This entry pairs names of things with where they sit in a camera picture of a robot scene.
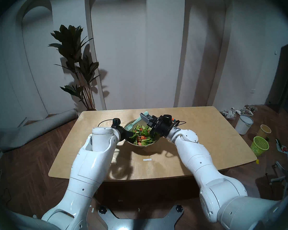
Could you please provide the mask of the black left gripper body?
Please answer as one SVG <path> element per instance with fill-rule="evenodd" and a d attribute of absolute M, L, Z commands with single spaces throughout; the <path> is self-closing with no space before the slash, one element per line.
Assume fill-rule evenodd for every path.
<path fill-rule="evenodd" d="M 124 140 L 129 138 L 129 132 L 125 130 L 122 126 L 116 126 L 115 129 L 119 132 L 120 134 L 120 139 L 119 140 Z"/>

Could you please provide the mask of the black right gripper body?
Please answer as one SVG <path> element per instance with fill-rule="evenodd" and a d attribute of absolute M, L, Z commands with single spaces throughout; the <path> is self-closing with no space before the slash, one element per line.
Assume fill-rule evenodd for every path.
<path fill-rule="evenodd" d="M 160 137 L 167 137 L 174 127 L 174 120 L 172 117 L 158 117 L 158 122 L 151 127 L 151 134 L 157 133 Z"/>

